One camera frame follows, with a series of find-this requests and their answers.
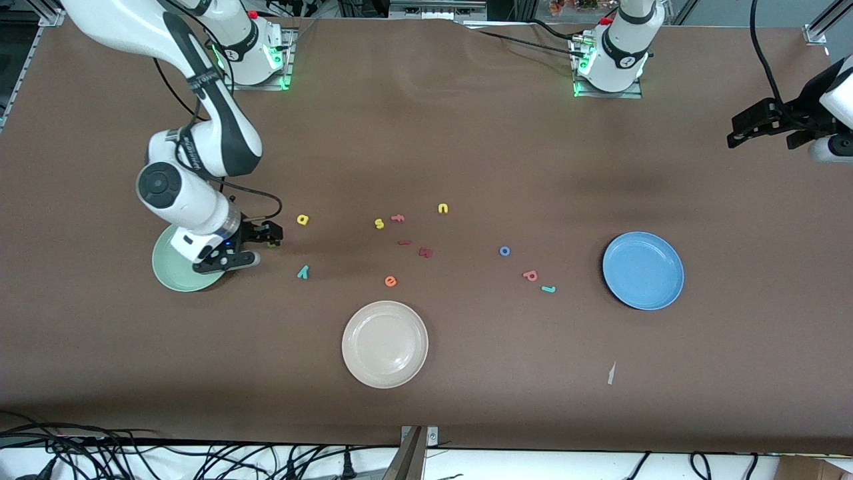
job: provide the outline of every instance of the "tabletop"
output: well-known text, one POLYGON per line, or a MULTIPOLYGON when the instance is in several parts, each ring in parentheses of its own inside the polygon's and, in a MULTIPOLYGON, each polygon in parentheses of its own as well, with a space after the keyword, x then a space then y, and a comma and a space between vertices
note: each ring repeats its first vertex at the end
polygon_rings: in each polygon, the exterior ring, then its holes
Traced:
MULTIPOLYGON (((0 407, 184 438, 394 443, 436 424, 459 447, 853 453, 853 166, 781 137, 726 147, 769 96, 746 29, 663 28, 641 100, 574 97, 564 55, 445 20, 304 29, 289 91, 235 93, 264 158, 234 181, 281 196, 285 242, 194 294, 152 274, 166 224, 134 191, 148 138, 189 115, 151 59, 46 31, 0 135, 0 407), (634 230, 685 266, 657 312, 601 276, 634 230), (377 300, 429 332, 396 389, 341 357, 377 300)), ((760 37, 786 98, 828 65, 798 30, 760 37)))

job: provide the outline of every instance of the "green plate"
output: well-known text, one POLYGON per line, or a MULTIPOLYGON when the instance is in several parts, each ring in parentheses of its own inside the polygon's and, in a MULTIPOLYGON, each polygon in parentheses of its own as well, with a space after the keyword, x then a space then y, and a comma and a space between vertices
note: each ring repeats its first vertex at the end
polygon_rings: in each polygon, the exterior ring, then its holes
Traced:
POLYGON ((193 272, 193 262, 183 258, 169 243, 176 230, 177 226, 169 225, 154 245, 154 251, 151 252, 154 276, 166 288, 180 292, 198 291, 215 284, 225 272, 193 272))

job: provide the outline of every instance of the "blue plate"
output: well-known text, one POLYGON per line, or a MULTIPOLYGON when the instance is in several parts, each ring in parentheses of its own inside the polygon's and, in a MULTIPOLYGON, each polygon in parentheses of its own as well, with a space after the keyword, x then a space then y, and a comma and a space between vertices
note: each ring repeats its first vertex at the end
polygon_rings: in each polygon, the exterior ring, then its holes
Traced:
POLYGON ((603 269, 610 291, 640 310, 667 307, 684 286, 684 266, 675 249, 644 231, 630 231, 610 242, 603 269))

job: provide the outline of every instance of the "white plate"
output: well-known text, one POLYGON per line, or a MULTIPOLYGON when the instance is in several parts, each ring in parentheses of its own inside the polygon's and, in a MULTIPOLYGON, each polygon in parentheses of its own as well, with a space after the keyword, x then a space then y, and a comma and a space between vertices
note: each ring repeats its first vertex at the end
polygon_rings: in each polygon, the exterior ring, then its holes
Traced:
POLYGON ((346 367, 359 382, 392 389, 421 370, 429 338, 415 310, 397 301, 376 301, 352 316, 340 349, 346 367))

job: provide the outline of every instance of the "plate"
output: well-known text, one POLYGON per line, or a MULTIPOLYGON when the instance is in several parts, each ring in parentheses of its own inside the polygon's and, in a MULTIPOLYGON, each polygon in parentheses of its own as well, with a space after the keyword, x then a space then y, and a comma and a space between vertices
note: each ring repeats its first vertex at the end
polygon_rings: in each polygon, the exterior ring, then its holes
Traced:
POLYGON ((669 306, 684 286, 684 266, 676 250, 645 231, 624 233, 610 242, 602 267, 610 291, 640 310, 669 306))
POLYGON ((421 317, 397 301, 376 301, 346 324, 340 346, 344 363, 359 382, 392 389, 417 375, 427 360, 429 338, 421 317))
POLYGON ((193 272, 193 262, 184 258, 169 243, 176 230, 176 225, 169 225, 154 244, 154 251, 151 252, 154 276, 166 288, 179 292, 198 291, 215 284, 225 272, 193 272))

